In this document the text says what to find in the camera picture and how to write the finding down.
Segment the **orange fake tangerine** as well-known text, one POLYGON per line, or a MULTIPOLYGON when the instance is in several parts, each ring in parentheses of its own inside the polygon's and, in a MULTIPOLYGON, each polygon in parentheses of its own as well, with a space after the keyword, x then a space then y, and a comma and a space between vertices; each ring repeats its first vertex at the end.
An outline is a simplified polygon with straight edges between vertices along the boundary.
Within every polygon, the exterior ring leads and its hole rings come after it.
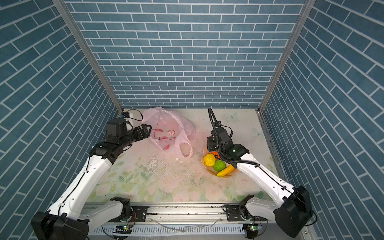
POLYGON ((218 152, 211 152, 211 154, 213 154, 215 157, 219 158, 219 153, 218 152))

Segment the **small yellow fake fruit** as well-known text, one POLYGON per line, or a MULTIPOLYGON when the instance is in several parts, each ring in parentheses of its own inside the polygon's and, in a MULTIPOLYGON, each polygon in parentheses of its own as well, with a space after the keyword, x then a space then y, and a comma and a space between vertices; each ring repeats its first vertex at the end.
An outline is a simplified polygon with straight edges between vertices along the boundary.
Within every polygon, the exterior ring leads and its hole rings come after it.
POLYGON ((204 156, 204 164, 207 167, 213 167, 216 163, 216 157, 214 154, 207 154, 204 156))

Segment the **green fake fruit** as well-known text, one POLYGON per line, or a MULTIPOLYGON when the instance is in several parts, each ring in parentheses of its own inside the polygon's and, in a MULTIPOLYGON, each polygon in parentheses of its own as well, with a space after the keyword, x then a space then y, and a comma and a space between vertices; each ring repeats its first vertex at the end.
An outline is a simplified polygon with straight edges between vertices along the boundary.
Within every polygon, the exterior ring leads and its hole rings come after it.
POLYGON ((221 172, 223 171, 225 168, 227 167, 226 163, 224 161, 221 161, 221 160, 216 160, 213 168, 216 172, 221 172))

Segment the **yellow fake banana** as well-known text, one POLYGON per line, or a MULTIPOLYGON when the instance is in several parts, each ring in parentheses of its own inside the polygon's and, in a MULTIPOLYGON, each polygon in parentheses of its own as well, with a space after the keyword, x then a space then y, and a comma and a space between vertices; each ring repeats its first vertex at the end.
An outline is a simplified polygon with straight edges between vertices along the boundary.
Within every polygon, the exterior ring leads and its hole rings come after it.
POLYGON ((224 177, 230 173, 232 173, 235 170, 235 168, 232 165, 228 165, 225 169, 217 173, 217 177, 224 177))

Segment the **peach scalloped bowl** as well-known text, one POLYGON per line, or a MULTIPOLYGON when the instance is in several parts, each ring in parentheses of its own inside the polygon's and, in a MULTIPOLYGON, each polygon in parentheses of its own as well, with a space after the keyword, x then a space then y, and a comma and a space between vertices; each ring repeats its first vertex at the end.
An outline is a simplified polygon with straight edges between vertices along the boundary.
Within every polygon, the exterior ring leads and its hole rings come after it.
POLYGON ((230 178, 240 172, 232 165, 222 161, 217 151, 210 152, 207 147, 203 148, 201 162, 208 173, 216 177, 230 178))

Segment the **pink plastic bag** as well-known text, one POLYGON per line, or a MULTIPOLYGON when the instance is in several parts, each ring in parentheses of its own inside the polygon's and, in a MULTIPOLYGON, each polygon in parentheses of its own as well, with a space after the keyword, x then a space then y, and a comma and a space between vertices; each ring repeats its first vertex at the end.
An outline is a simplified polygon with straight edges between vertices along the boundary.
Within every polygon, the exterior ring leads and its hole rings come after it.
POLYGON ((177 158, 191 158, 193 147, 189 137, 196 132, 194 125, 178 112, 162 107, 143 112, 142 124, 152 127, 150 140, 163 152, 177 158))

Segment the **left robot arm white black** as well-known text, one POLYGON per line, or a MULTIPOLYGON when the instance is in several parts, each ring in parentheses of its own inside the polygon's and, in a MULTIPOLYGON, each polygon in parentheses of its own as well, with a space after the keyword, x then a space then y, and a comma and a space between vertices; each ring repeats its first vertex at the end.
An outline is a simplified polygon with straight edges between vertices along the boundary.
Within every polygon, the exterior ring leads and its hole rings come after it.
POLYGON ((31 225, 39 240, 86 240, 88 234, 112 219, 131 220, 134 216, 129 199, 114 197, 109 202, 82 214, 86 200, 102 176, 125 148, 147 139, 152 127, 142 124, 127 129, 124 118, 107 122, 107 133, 89 153, 89 159, 64 193, 45 212, 37 212, 31 225))

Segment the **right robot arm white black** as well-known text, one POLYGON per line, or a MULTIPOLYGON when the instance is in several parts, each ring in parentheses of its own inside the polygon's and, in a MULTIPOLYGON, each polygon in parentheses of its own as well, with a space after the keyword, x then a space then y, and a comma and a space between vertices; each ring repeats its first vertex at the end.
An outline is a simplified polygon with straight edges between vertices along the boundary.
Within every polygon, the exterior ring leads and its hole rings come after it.
POLYGON ((209 151, 216 151, 219 160, 246 174, 273 200, 272 203, 249 195, 239 204, 242 215, 249 219, 262 217, 273 220, 288 236, 295 238, 315 215, 311 197, 303 186, 295 187, 263 166, 241 144, 234 144, 224 127, 213 127, 207 138, 209 151))

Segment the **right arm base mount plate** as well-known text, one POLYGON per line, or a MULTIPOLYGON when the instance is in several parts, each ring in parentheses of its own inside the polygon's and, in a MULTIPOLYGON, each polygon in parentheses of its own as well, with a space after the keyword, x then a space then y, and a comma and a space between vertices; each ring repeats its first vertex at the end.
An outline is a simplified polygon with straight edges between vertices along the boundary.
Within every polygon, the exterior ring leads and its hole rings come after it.
POLYGON ((245 208, 239 205, 222 205, 222 210, 225 212, 228 222, 265 222, 267 219, 260 216, 251 216, 245 208))

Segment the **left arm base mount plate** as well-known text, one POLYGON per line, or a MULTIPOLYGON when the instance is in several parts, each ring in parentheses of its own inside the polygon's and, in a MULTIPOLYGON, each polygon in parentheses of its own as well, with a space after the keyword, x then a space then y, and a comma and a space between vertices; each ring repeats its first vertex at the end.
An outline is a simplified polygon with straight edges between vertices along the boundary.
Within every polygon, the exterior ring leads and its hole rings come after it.
POLYGON ((130 215, 123 217, 120 222, 133 223, 139 222, 144 223, 146 221, 148 206, 132 206, 130 215))

